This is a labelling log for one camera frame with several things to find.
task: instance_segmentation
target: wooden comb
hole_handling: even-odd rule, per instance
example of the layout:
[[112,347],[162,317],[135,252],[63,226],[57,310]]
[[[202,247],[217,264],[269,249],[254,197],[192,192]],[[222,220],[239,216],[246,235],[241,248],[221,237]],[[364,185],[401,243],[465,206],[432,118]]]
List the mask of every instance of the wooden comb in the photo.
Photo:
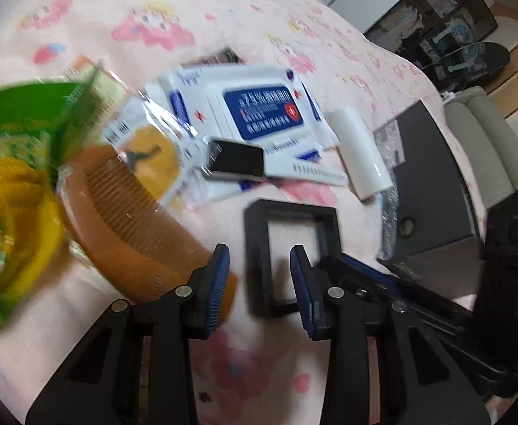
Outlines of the wooden comb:
[[[158,299],[210,260],[212,253],[166,213],[111,146],[84,148],[64,172],[58,193],[74,240],[131,301]],[[222,320],[236,287],[230,273]]]

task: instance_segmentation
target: white watch strap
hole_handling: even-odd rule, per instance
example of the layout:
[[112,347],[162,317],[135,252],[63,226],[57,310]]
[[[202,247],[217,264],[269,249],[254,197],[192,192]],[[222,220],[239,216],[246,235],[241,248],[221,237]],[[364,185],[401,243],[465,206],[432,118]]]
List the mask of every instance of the white watch strap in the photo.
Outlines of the white watch strap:
[[320,182],[327,185],[349,184],[345,172],[288,156],[265,155],[264,174],[267,177]]

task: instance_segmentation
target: black square frame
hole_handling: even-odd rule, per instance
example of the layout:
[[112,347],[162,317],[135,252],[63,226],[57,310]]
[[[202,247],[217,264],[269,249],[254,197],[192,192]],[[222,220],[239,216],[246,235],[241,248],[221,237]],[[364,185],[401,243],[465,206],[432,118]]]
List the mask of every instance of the black square frame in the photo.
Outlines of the black square frame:
[[342,241],[334,208],[260,199],[245,210],[247,292],[250,311],[256,316],[277,318],[298,311],[296,299],[275,300],[268,221],[303,220],[316,224],[320,257],[339,255]]

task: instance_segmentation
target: green snack bag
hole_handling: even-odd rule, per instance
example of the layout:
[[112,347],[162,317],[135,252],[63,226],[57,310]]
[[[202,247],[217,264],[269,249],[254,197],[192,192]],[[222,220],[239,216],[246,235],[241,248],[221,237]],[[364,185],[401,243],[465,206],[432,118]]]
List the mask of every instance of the green snack bag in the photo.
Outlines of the green snack bag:
[[0,156],[52,170],[87,140],[99,107],[87,83],[47,81],[0,89]]

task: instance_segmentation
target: blue label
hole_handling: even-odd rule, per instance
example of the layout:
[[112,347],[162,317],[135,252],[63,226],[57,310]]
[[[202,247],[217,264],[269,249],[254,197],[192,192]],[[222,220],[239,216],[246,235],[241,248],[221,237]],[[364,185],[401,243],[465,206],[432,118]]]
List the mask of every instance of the blue label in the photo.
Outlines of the blue label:
[[306,89],[306,86],[304,86],[304,83],[302,83],[302,87],[304,88],[306,92],[306,97],[308,98],[308,102],[310,102],[310,107],[312,107],[312,113],[314,114],[314,118],[316,121],[322,121],[322,118],[320,118],[320,115],[318,114],[318,110],[316,110],[316,107],[314,106],[314,101],[308,94],[308,89]]
[[170,100],[170,105],[172,105],[172,110],[175,112],[177,121],[190,135],[192,135],[190,118],[188,117],[186,105],[184,105],[184,99],[182,98],[180,91],[171,92],[168,98]]
[[224,100],[241,137],[253,140],[302,124],[302,116],[287,87],[240,89]]
[[311,152],[300,155],[298,158],[300,158],[301,160],[317,163],[320,161],[320,153],[317,150],[312,150]]
[[241,191],[248,191],[259,185],[261,185],[260,182],[239,181],[239,188],[241,189]]

